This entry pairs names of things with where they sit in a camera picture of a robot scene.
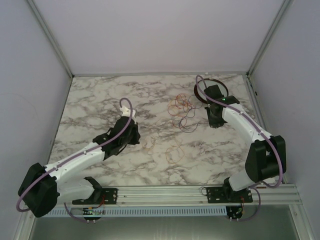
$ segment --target wire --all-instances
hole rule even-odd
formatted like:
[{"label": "wire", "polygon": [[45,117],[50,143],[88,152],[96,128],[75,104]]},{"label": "wire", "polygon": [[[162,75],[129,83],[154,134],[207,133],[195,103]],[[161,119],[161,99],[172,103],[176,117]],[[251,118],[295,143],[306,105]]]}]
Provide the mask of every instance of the wire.
[{"label": "wire", "polygon": [[88,149],[88,150],[85,151],[85,152],[84,152],[84,151],[83,151],[83,152],[79,152],[79,153],[77,153],[77,154],[75,154],[75,155],[67,158],[66,160],[64,160],[63,162],[61,162],[60,164],[58,164],[56,167],[53,167],[52,169],[50,169],[50,170],[46,171],[45,173],[43,173],[43,174],[42,174],[40,177],[38,177],[33,183],[31,183],[31,184],[23,191],[23,193],[22,193],[21,196],[19,197],[19,199],[18,199],[18,201],[17,201],[17,203],[16,203],[16,205],[15,205],[15,208],[16,208],[16,210],[17,210],[18,212],[23,213],[23,212],[27,212],[27,211],[30,210],[29,208],[27,208],[27,209],[22,209],[22,208],[20,208],[20,203],[22,202],[22,200],[24,199],[24,197],[27,195],[27,193],[28,193],[38,182],[40,182],[43,178],[45,178],[46,176],[48,176],[48,175],[49,175],[50,173],[52,173],[53,171],[58,170],[60,167],[62,167],[62,166],[65,165],[66,163],[70,162],[71,160],[73,160],[73,159],[75,159],[75,158],[77,158],[77,157],[79,157],[79,156],[82,156],[82,155],[84,155],[84,154],[86,154],[86,153],[89,153],[89,152],[91,152],[91,151],[93,151],[93,150],[96,150],[96,149],[98,149],[98,148],[101,148],[101,147],[103,147],[103,146],[111,143],[112,141],[114,141],[115,139],[117,139],[121,134],[124,133],[124,131],[127,129],[127,127],[129,126],[129,124],[130,124],[130,122],[131,122],[131,120],[132,120],[132,117],[133,117],[133,107],[132,107],[132,104],[131,104],[130,100],[129,100],[128,98],[126,98],[126,97],[123,97],[123,98],[121,98],[120,101],[119,101],[119,104],[120,104],[120,107],[121,107],[121,108],[122,108],[122,101],[123,101],[123,100],[126,100],[126,101],[129,103],[129,106],[130,106],[130,116],[129,116],[128,122],[125,124],[125,126],[123,127],[123,129],[122,129],[117,135],[115,135],[114,137],[110,138],[108,141],[106,141],[106,142],[104,142],[104,143],[102,143],[102,144],[100,144],[100,145],[98,145],[98,146],[92,147],[92,148]]},{"label": "wire", "polygon": [[[202,107],[202,103],[201,103],[201,106],[197,107],[196,105],[192,104],[190,102],[190,98],[193,97],[193,96],[189,96],[187,98],[187,96],[184,94],[184,93],[180,93],[178,94],[175,99],[171,100],[170,103],[168,104],[168,109],[167,109],[167,112],[173,116],[173,117],[179,117],[181,118],[178,122],[178,125],[175,124],[175,119],[172,120],[172,125],[175,127],[175,128],[178,128],[180,129],[182,132],[184,133],[193,133],[199,123],[196,124],[195,128],[191,131],[188,131],[189,130],[189,127],[186,127],[187,125],[187,118],[188,119],[192,119],[195,117],[196,115],[196,109],[199,109]],[[183,111],[182,114],[179,114],[177,112],[174,111],[174,113],[171,112],[171,110],[178,110],[178,111]],[[193,110],[193,116],[188,116],[189,113]]]},{"label": "wire", "polygon": [[281,184],[282,182],[282,179],[283,179],[283,176],[284,176],[284,173],[283,173],[283,168],[282,168],[282,163],[281,163],[281,159],[280,159],[280,156],[278,154],[278,151],[277,149],[275,148],[275,146],[273,145],[273,143],[267,138],[267,136],[260,130],[260,128],[257,126],[257,124],[245,113],[245,112],[242,112],[240,111],[239,109],[233,107],[233,106],[230,106],[230,105],[227,105],[227,104],[224,104],[222,102],[219,102],[217,100],[214,100],[212,99],[211,97],[207,96],[204,91],[199,87],[199,83],[198,83],[198,78],[201,78],[202,80],[204,80],[204,78],[200,75],[197,75],[195,77],[195,84],[196,84],[196,87],[197,89],[207,98],[209,99],[210,101],[212,101],[213,103],[216,103],[216,104],[219,104],[225,108],[229,108],[229,109],[232,109],[234,110],[236,113],[240,114],[241,116],[243,116],[254,128],[255,130],[258,132],[258,134],[260,134],[264,140],[269,144],[269,146],[271,147],[274,155],[275,155],[275,158],[276,158],[276,161],[278,163],[278,167],[279,167],[279,179],[278,179],[278,182],[275,184],[275,185],[270,185],[268,183],[266,183],[265,181],[262,181],[262,183],[264,183],[266,186],[268,186],[269,188],[272,188],[272,189],[275,189],[277,187],[279,187],[279,185]]},{"label": "wire", "polygon": [[258,190],[257,190],[255,187],[253,187],[253,188],[251,188],[251,189],[255,190],[256,193],[258,194],[258,198],[259,198],[259,199],[258,199],[258,208],[256,209],[255,213],[254,213],[252,216],[247,217],[247,218],[245,218],[245,219],[238,219],[238,220],[232,219],[233,222],[247,222],[247,221],[252,220],[253,218],[255,218],[255,217],[258,215],[258,213],[259,213],[259,211],[260,211],[260,208],[261,208],[261,195],[260,195],[260,192],[258,192]]},{"label": "wire", "polygon": [[102,201],[100,202],[100,205],[96,207],[91,207],[91,209],[98,209],[104,204],[105,204],[105,195],[102,196]]},{"label": "wire", "polygon": [[68,209],[68,207],[67,207],[67,204],[64,203],[63,205],[64,205],[64,208],[65,208],[65,210],[66,210],[66,213],[67,213],[72,219],[77,220],[78,222],[81,222],[81,223],[85,223],[85,224],[88,224],[88,223],[90,222],[90,221],[87,221],[87,220],[84,220],[84,219],[81,219],[81,218],[78,218],[78,217],[74,216],[74,215],[69,211],[69,209]]},{"label": "wire", "polygon": [[202,187],[201,189],[200,189],[200,193],[203,195],[203,196],[208,196],[207,194],[204,194],[204,189],[206,189],[207,190],[207,187]]},{"label": "wire", "polygon": [[241,209],[242,209],[242,214],[245,212],[245,199],[243,196],[240,197],[242,203],[241,203]]},{"label": "wire", "polygon": [[[184,150],[181,148],[181,146],[178,144],[178,141],[175,140],[175,142],[176,142],[177,146],[168,147],[167,150],[165,151],[165,159],[166,159],[166,161],[167,161],[169,164],[177,164],[177,163],[180,162],[180,161],[184,158],[184,156],[185,156],[185,151],[184,151]],[[172,150],[172,151],[168,151],[168,150],[169,150],[169,149],[172,149],[172,148],[180,149],[180,150],[182,151],[182,154],[183,154],[183,155],[182,155],[182,157],[180,157],[180,159],[179,159],[178,161],[169,161],[169,160],[168,160],[167,154],[173,152],[173,150]]]}]

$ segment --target purple cable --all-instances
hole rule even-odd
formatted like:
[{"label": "purple cable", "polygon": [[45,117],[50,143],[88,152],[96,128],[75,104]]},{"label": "purple cable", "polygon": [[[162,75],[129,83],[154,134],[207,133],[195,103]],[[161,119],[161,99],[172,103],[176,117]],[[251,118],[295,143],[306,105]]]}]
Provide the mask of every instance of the purple cable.
[{"label": "purple cable", "polygon": [[73,214],[69,211],[69,209],[68,209],[68,207],[67,207],[67,204],[64,203],[63,205],[64,205],[64,208],[65,208],[65,210],[66,210],[66,213],[67,213],[72,219],[77,220],[77,221],[79,221],[79,222],[81,222],[81,223],[84,223],[84,224],[90,223],[90,221],[87,221],[87,220],[85,220],[85,219],[81,219],[81,218],[78,218],[78,217],[76,217],[76,216],[73,216]]},{"label": "purple cable", "polygon": [[198,78],[201,78],[203,81],[204,81],[204,78],[200,75],[197,75],[195,77],[195,84],[196,84],[196,87],[198,89],[198,91],[200,91],[200,93],[202,93],[207,99],[211,100],[213,103],[216,103],[216,104],[219,104],[225,108],[229,108],[229,109],[232,109],[234,110],[235,112],[237,112],[238,114],[240,114],[241,116],[243,116],[246,120],[248,120],[248,122],[257,130],[258,134],[260,134],[264,140],[270,145],[274,155],[275,155],[275,158],[276,158],[276,161],[278,163],[278,166],[279,166],[279,179],[278,179],[278,182],[275,184],[275,185],[270,185],[268,183],[266,183],[265,181],[262,181],[262,183],[264,183],[266,186],[268,186],[269,188],[272,188],[272,189],[275,189],[277,187],[279,187],[279,185],[281,184],[282,182],[282,179],[283,179],[283,176],[284,176],[284,173],[283,173],[283,168],[282,168],[282,163],[281,163],[281,159],[280,159],[280,156],[275,148],[275,146],[273,145],[273,143],[267,138],[266,135],[264,135],[263,132],[261,132],[260,128],[257,126],[257,124],[251,120],[251,118],[249,116],[247,116],[247,114],[245,113],[242,113],[239,109],[233,107],[233,106],[230,106],[230,105],[227,105],[227,104],[224,104],[223,102],[219,102],[217,100],[214,100],[212,99],[211,97],[207,96],[204,91],[202,91],[199,87],[199,83],[198,83]]},{"label": "purple cable", "polygon": [[[126,100],[126,101],[129,103],[129,106],[130,106],[130,116],[129,116],[128,122],[124,125],[123,129],[122,129],[117,135],[115,135],[114,137],[112,137],[112,138],[109,139],[108,141],[106,141],[106,142],[104,142],[104,143],[102,143],[102,144],[100,144],[100,145],[98,145],[98,146],[95,146],[95,147],[92,147],[92,148],[88,149],[88,150],[86,151],[87,153],[88,153],[88,152],[91,152],[91,151],[93,151],[93,150],[96,150],[96,149],[98,149],[98,148],[101,148],[101,147],[103,147],[104,145],[107,145],[107,144],[111,143],[113,140],[117,139],[121,134],[123,134],[124,131],[127,129],[127,127],[129,126],[129,124],[130,124],[130,122],[131,122],[131,119],[132,119],[133,107],[132,107],[132,104],[131,104],[130,100],[129,100],[128,98],[126,98],[126,97],[123,97],[123,98],[120,99],[120,102],[119,102],[121,108],[122,108],[121,102],[122,102],[123,100]],[[47,175],[49,175],[50,173],[52,173],[52,172],[55,171],[55,170],[58,170],[60,167],[62,167],[62,166],[65,165],[66,163],[70,162],[71,160],[73,160],[73,159],[75,159],[75,158],[77,158],[77,157],[79,157],[79,156],[81,156],[81,155],[84,155],[84,154],[85,154],[85,152],[79,152],[79,153],[77,153],[76,155],[73,155],[73,156],[69,157],[68,159],[64,160],[63,162],[61,162],[60,164],[58,164],[58,165],[56,166],[56,168],[53,167],[52,169],[48,170],[47,172],[45,172],[44,174],[42,174],[40,177],[38,177],[38,178],[37,178],[33,183],[31,183],[30,186],[28,186],[28,187],[26,188],[26,190],[24,190],[24,192],[21,194],[21,196],[19,197],[19,199],[18,199],[18,201],[17,201],[17,203],[16,203],[16,205],[15,205],[16,210],[17,210],[18,212],[21,212],[21,213],[29,211],[29,210],[30,210],[29,208],[28,208],[28,209],[21,209],[21,208],[20,208],[20,203],[22,202],[22,200],[24,199],[24,197],[26,196],[26,194],[27,194],[38,182],[40,182],[43,178],[45,178]]]}]

